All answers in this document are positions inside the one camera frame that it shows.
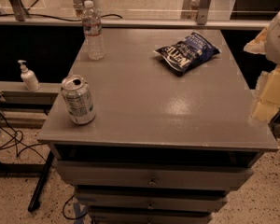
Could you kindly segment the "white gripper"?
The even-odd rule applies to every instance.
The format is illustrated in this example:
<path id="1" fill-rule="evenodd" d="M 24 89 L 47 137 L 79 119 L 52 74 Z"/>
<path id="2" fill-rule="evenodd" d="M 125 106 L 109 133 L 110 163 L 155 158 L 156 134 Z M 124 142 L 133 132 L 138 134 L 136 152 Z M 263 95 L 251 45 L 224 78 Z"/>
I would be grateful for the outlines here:
<path id="1" fill-rule="evenodd" d="M 244 51 L 265 55 L 280 64 L 280 11 L 265 27 L 244 46 Z M 272 72 L 262 72 L 254 92 L 251 117 L 269 123 L 280 109 L 280 65 Z"/>

